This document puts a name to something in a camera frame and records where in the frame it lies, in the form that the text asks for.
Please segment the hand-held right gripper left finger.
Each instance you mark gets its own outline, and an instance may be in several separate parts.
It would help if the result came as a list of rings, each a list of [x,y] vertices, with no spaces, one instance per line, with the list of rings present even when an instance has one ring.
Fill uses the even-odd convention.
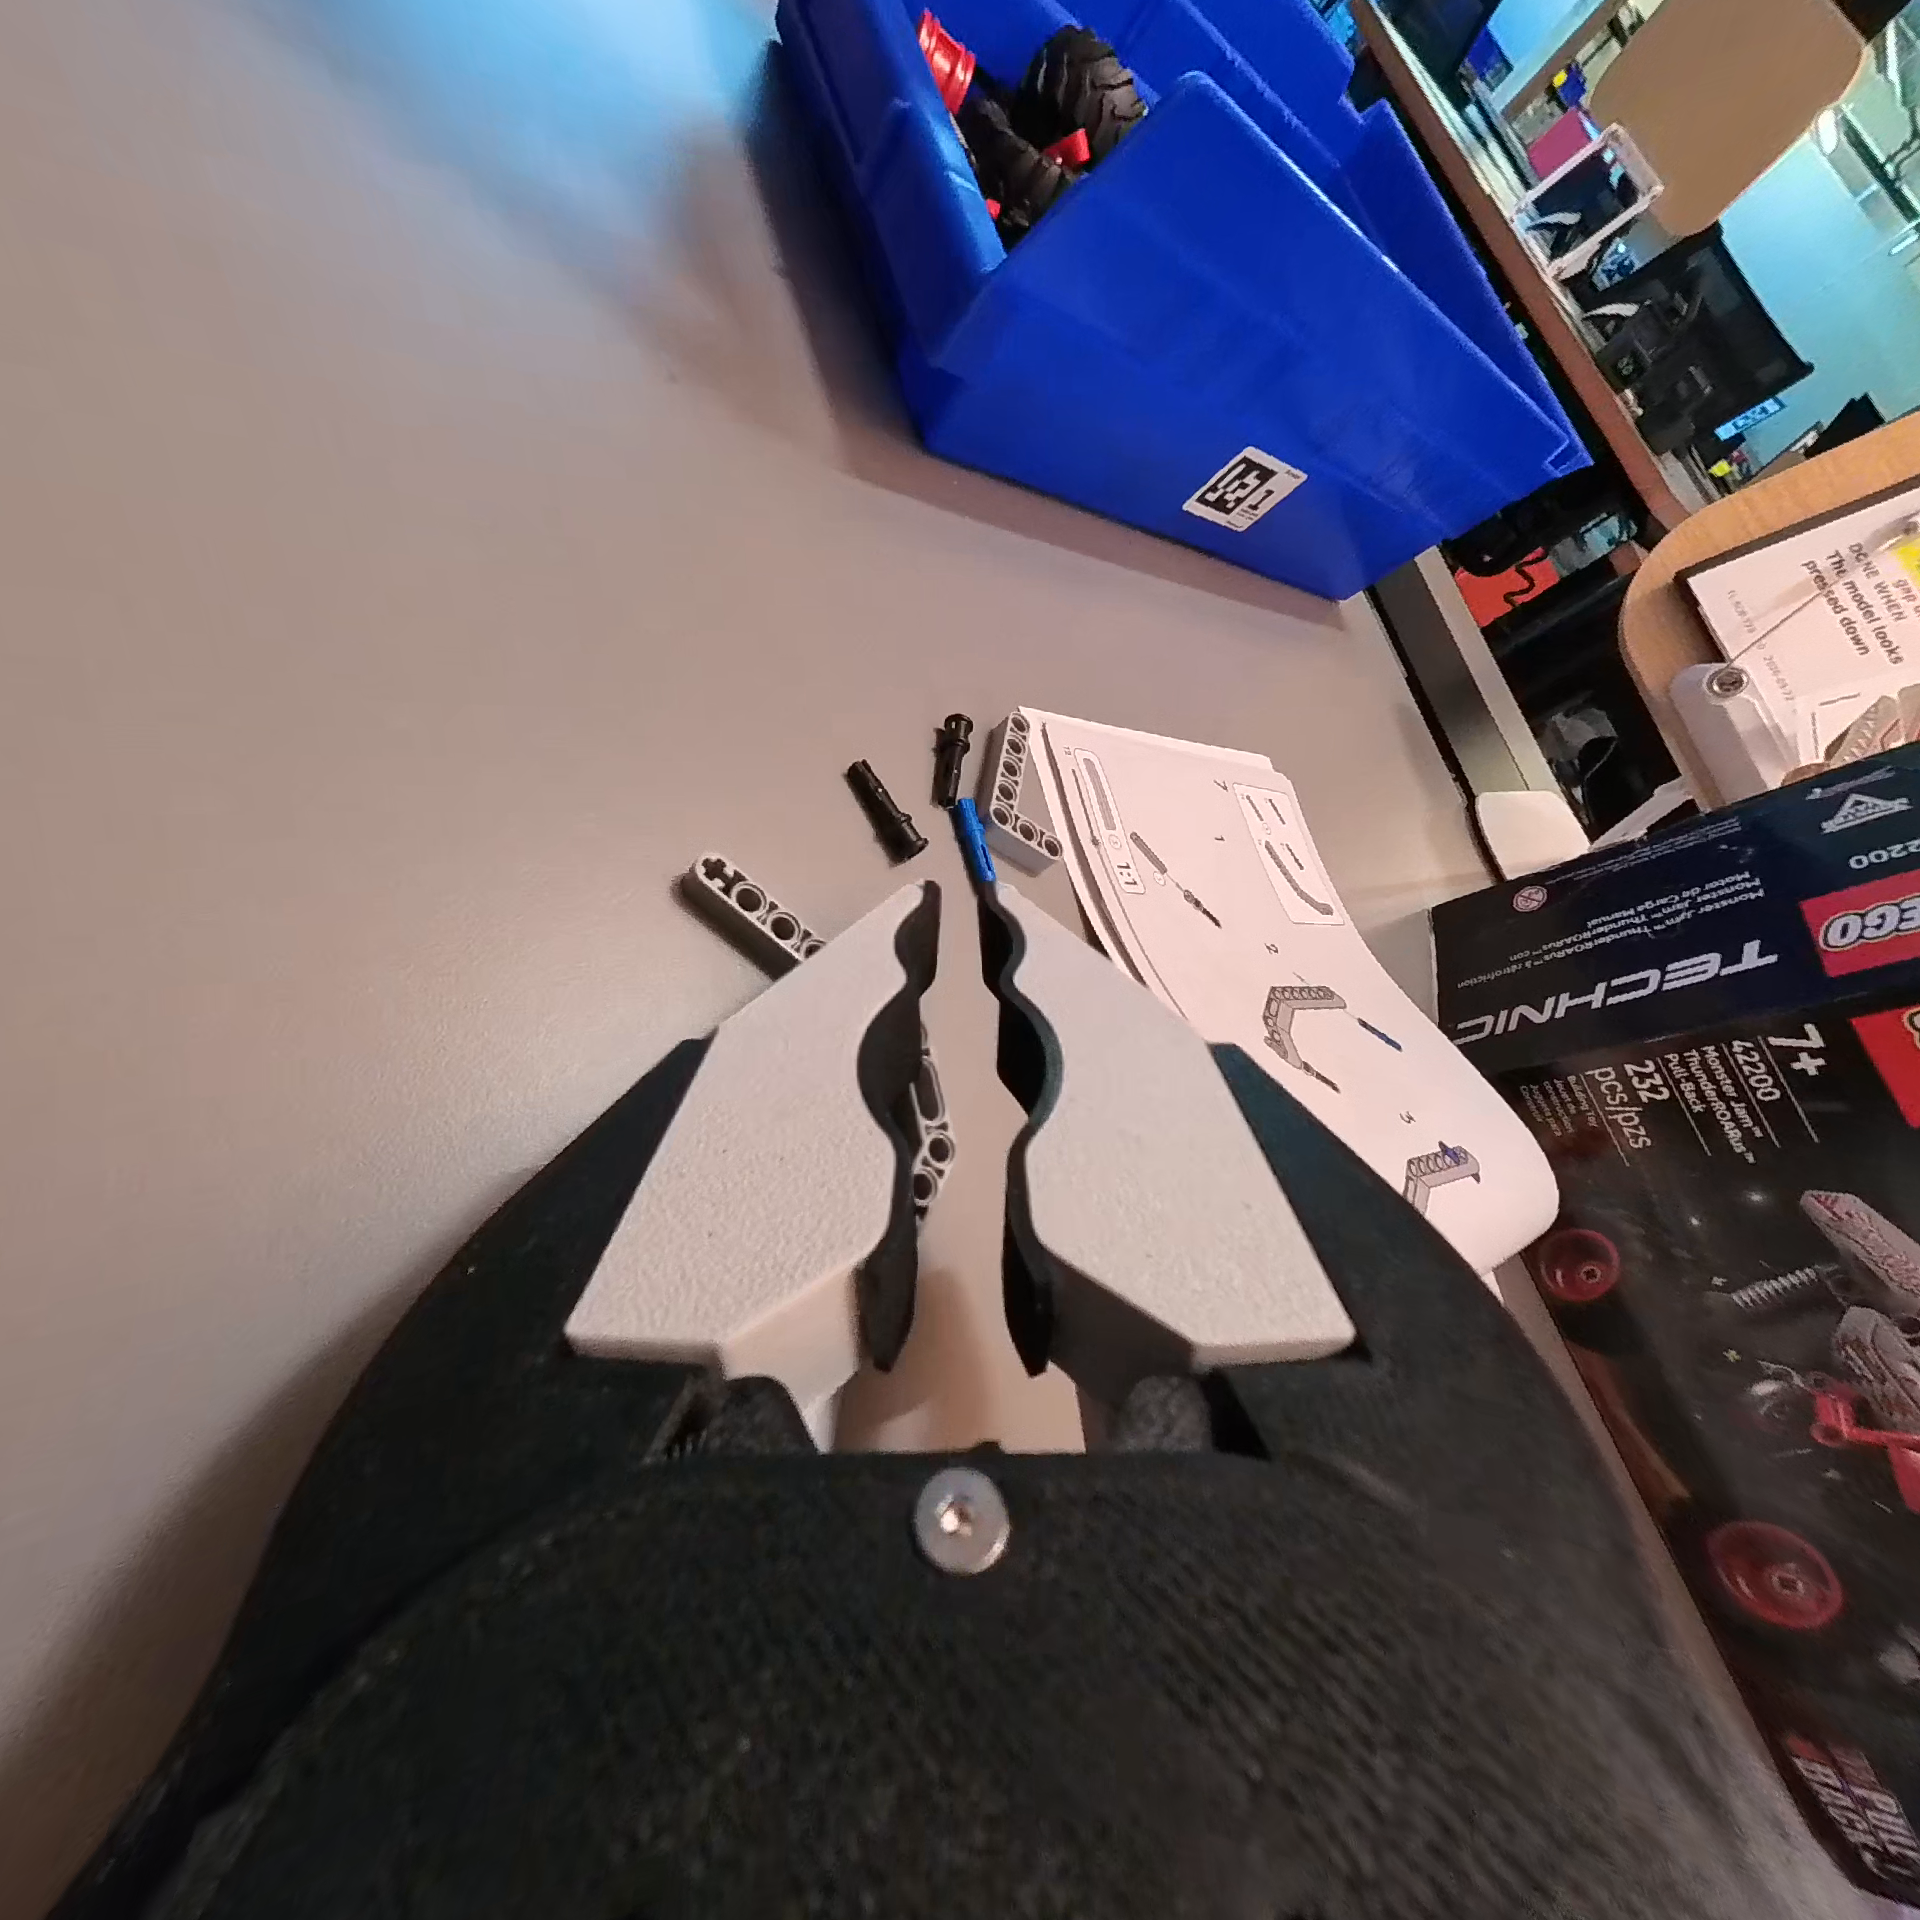
[[[898,1108],[939,929],[939,885],[908,883],[708,1035],[569,1312],[576,1352],[776,1380],[832,1444],[848,1382],[915,1321]]]

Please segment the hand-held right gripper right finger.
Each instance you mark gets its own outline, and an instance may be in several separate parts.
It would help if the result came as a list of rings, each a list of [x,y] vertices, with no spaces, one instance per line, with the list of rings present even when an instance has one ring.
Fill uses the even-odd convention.
[[[1108,1446],[1143,1380],[1323,1359],[1355,1326],[1204,1038],[1012,885],[978,894],[1006,1157],[1001,1297]]]

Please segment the grey angled toy beam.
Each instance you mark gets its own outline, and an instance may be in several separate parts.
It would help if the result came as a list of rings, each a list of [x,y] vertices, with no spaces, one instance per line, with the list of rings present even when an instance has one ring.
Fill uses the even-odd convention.
[[[956,1165],[953,1123],[927,1028],[919,1033],[919,1067],[904,1095],[898,1113],[912,1144],[912,1207],[918,1221],[924,1221]]]

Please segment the grey straight toy beam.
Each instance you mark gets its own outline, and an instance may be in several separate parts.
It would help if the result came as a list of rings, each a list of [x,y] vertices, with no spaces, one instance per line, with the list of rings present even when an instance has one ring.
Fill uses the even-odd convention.
[[[726,855],[697,855],[679,877],[679,888],[686,904],[771,976],[795,969],[825,945],[799,911]]]

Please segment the white instruction booklet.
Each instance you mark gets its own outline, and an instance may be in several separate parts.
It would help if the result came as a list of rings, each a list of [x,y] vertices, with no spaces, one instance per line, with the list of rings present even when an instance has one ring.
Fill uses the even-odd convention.
[[[1480,1272],[1547,1233],[1546,1151],[1370,950],[1268,758],[1023,710],[1060,861],[1124,972],[1246,1051]]]

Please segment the grey L-shaped toy beam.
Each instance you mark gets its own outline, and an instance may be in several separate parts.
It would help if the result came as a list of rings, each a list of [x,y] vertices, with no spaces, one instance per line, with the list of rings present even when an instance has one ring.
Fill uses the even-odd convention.
[[[992,731],[976,783],[976,815],[998,869],[1048,876],[1064,856],[1033,772],[1033,727],[1012,709]]]

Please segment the white flat board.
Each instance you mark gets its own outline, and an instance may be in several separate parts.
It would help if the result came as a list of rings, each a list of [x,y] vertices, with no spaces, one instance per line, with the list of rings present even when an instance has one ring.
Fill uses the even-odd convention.
[[[1515,788],[1481,792],[1472,800],[1481,846],[1502,879],[1547,873],[1593,848],[1627,846],[1694,815],[1697,801],[1682,779],[1663,783],[1651,800],[1595,836],[1583,828],[1570,801],[1556,790]]]

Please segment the dark toy set box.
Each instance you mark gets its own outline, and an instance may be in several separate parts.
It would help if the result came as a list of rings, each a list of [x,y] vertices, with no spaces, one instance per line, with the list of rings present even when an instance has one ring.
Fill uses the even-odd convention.
[[[1918,755],[1431,915],[1524,1262],[1814,1835],[1918,1887]]]

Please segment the white stand with screw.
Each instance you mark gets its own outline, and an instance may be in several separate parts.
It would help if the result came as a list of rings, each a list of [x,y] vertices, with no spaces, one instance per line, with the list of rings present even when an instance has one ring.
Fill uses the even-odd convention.
[[[1720,801],[1822,772],[1804,703],[1739,663],[1697,663],[1668,686],[1676,717]]]

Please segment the light wooden round table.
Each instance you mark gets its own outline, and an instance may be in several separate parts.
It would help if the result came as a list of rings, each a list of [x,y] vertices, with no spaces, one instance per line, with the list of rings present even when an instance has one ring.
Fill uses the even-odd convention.
[[[1727,548],[1769,540],[1796,521],[1846,511],[1865,496],[1913,483],[1915,475],[1918,413],[1907,413],[1811,461],[1769,465],[1751,487],[1681,521],[1634,571],[1618,616],[1624,667],[1678,775],[1704,808],[1728,804],[1730,798],[1697,752],[1672,686],[1684,667],[1708,665],[1720,656],[1676,583],[1678,573],[1715,560]]]

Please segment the blue plastic bin with tag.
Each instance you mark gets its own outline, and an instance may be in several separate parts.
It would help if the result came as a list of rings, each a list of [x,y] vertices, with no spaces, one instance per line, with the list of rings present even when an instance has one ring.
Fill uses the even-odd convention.
[[[1115,4],[803,1],[785,68],[929,449],[1343,600],[1567,478],[1547,421],[1208,72],[1155,86]],[[919,47],[1017,85],[1067,24],[1143,124],[1015,248]]]

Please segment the black display box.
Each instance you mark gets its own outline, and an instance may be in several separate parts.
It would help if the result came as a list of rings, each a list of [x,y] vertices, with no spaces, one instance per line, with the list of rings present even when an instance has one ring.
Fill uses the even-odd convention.
[[[1722,225],[1641,262],[1615,285],[1583,281],[1583,318],[1610,385],[1640,409],[1640,433],[1674,455],[1814,374],[1766,309]]]

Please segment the plain blue plastic bin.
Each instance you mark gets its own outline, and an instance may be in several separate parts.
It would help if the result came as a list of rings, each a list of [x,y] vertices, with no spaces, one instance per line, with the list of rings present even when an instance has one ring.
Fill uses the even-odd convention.
[[[1524,473],[1592,465],[1393,102],[1353,107],[1353,59],[1311,4],[1115,4],[1112,21],[1155,86],[1196,70],[1227,91],[1547,421],[1550,447],[1524,455]]]

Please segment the clear display case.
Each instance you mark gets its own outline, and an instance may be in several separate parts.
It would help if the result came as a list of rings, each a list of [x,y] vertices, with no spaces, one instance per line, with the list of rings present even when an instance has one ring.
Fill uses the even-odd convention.
[[[1667,181],[1636,141],[1610,126],[1539,181],[1512,224],[1542,275],[1570,283],[1665,192]]]

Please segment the beige chair back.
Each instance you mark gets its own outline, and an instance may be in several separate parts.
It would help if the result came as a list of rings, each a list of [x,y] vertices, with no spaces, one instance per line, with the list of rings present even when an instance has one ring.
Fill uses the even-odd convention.
[[[1663,141],[1794,144],[1855,85],[1867,35],[1832,1],[1665,1],[1606,68],[1592,115]]]

